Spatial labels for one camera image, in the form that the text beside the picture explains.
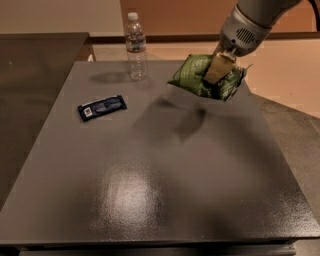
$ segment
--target plastic bottle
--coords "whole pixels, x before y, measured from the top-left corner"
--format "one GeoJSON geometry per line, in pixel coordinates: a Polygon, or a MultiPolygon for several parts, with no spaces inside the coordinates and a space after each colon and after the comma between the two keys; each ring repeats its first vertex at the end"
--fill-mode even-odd
{"type": "Polygon", "coordinates": [[[132,80],[144,80],[148,77],[146,37],[138,20],[138,14],[128,14],[125,26],[125,38],[129,60],[129,75],[132,80]]]}

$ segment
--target green bag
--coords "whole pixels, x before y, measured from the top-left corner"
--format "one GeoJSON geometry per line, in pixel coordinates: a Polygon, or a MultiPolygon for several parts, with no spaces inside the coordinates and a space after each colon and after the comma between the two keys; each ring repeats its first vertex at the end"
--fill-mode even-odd
{"type": "Polygon", "coordinates": [[[217,83],[211,84],[205,81],[203,77],[206,75],[212,59],[212,55],[190,54],[168,83],[200,97],[225,102],[236,93],[242,79],[247,74],[247,69],[236,66],[217,83]]]}

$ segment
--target dark countertop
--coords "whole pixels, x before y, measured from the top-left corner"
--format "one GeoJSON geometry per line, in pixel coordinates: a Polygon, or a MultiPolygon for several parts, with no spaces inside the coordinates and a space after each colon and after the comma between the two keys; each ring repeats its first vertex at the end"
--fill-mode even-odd
{"type": "Polygon", "coordinates": [[[0,212],[0,244],[269,242],[320,236],[247,86],[221,103],[166,81],[181,61],[77,63],[0,212]],[[83,124],[77,106],[128,110],[83,124]]]}
{"type": "Polygon", "coordinates": [[[0,209],[73,63],[87,54],[88,39],[88,33],[0,35],[0,209]]]}

